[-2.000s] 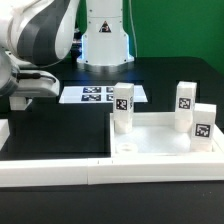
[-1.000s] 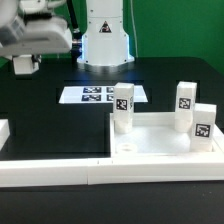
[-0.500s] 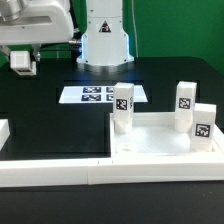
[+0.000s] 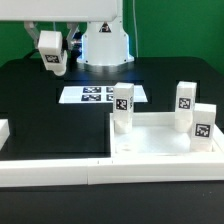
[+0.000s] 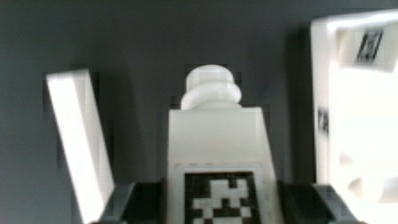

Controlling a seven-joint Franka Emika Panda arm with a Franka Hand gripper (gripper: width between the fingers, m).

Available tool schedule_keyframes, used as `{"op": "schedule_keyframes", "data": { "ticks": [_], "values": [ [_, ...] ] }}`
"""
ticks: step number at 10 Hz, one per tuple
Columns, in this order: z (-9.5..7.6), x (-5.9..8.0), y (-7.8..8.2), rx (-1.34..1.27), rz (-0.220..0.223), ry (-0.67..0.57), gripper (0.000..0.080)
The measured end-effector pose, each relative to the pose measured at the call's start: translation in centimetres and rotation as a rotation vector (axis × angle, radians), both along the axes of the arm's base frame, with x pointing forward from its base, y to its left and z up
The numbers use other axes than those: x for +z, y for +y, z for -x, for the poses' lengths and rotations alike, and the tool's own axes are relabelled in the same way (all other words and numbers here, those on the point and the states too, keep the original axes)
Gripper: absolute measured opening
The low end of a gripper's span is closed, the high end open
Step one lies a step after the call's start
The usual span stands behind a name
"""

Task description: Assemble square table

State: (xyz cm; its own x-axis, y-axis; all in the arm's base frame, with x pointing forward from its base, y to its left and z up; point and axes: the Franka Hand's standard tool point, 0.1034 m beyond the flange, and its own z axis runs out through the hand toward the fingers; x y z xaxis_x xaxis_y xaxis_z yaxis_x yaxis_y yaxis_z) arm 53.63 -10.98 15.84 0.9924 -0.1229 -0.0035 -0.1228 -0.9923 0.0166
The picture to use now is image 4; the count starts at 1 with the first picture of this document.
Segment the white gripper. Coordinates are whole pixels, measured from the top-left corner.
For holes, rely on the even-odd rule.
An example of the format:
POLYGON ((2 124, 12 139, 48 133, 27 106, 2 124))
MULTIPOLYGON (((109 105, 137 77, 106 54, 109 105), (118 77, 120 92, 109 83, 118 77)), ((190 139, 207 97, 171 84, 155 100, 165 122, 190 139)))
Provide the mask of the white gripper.
POLYGON ((0 0, 0 21, 25 21, 35 48, 40 32, 33 21, 68 22, 64 43, 72 50, 78 43, 78 22, 113 21, 118 14, 118 0, 0 0))

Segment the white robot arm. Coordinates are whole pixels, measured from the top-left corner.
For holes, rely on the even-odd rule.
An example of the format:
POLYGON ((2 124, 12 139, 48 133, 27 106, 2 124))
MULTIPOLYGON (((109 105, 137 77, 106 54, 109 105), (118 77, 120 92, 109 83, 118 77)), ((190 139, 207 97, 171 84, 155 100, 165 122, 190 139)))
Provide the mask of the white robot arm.
POLYGON ((62 76, 67 51, 80 22, 87 24, 81 37, 78 66, 95 72, 116 72, 134 61, 129 36, 123 29, 123 0, 0 0, 0 21, 22 21, 45 68, 62 76))

